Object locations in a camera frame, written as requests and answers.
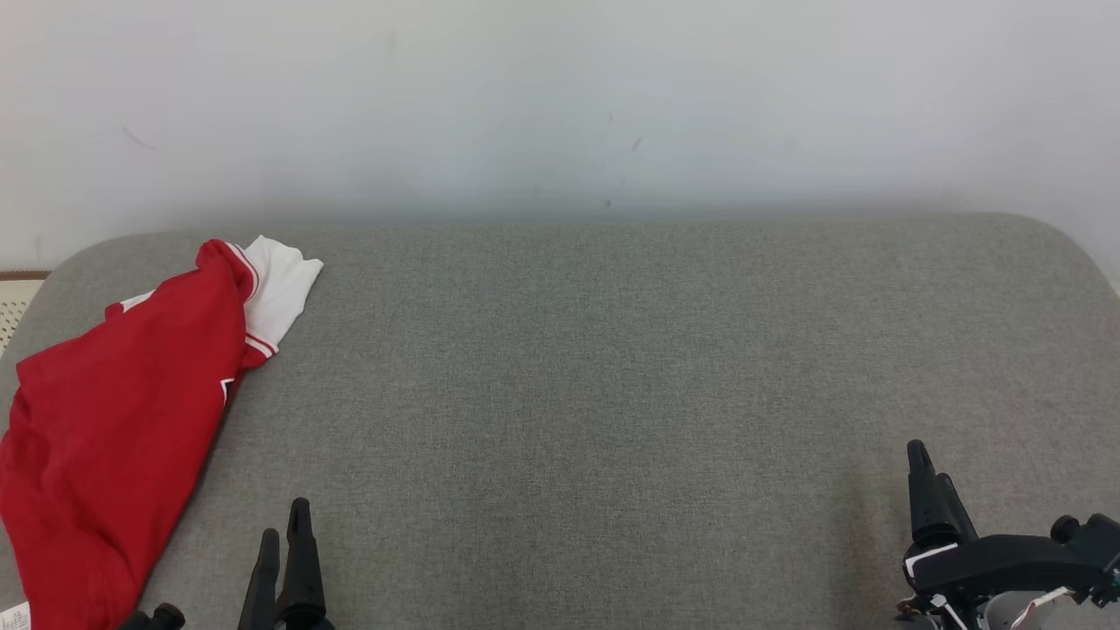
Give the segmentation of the grey fabric sofa seat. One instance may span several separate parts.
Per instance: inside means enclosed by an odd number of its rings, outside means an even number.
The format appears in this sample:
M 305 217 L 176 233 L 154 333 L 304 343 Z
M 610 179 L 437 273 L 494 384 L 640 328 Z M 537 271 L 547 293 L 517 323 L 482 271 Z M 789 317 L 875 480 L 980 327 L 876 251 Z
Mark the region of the grey fabric sofa seat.
M 189 630 L 297 497 L 353 630 L 893 627 L 913 439 L 983 535 L 1120 520 L 1120 291 L 1039 220 L 268 237 L 325 267 L 144 590 Z

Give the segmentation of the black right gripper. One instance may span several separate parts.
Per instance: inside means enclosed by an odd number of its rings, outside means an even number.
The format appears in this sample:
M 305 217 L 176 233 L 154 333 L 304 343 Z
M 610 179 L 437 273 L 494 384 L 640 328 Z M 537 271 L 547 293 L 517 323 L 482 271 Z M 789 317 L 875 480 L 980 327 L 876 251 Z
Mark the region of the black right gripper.
M 1034 615 L 1070 597 L 1061 569 L 1075 563 L 1051 535 L 984 535 L 939 473 L 921 441 L 906 446 L 913 545 L 905 578 L 913 589 L 907 615 Z

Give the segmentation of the white perforated basket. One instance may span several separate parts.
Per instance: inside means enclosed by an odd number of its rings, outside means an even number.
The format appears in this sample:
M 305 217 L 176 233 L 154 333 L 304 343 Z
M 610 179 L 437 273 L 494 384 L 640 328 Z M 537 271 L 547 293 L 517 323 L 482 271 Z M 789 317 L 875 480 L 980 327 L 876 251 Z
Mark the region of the white perforated basket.
M 45 270 L 0 271 L 0 356 L 49 275 L 52 271 Z

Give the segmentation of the red basketball jersey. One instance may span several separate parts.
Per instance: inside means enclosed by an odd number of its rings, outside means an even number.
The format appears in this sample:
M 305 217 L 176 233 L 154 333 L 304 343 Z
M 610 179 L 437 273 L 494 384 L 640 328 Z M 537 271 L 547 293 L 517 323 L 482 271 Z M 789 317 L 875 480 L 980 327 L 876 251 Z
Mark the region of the red basketball jersey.
M 192 270 L 17 364 L 0 522 L 31 630 L 116 630 L 136 612 L 228 400 L 323 267 L 263 235 L 212 239 Z

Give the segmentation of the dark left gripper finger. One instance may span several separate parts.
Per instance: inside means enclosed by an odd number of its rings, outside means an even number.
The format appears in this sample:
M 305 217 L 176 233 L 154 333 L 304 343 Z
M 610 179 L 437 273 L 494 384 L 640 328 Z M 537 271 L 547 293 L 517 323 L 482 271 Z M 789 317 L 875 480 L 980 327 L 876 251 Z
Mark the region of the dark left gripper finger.
M 296 498 L 284 530 L 283 586 L 276 599 L 276 630 L 335 630 L 328 619 L 311 503 Z
M 256 552 L 255 567 L 248 582 L 237 630 L 276 630 L 277 578 L 280 573 L 280 539 L 276 528 L 267 528 Z

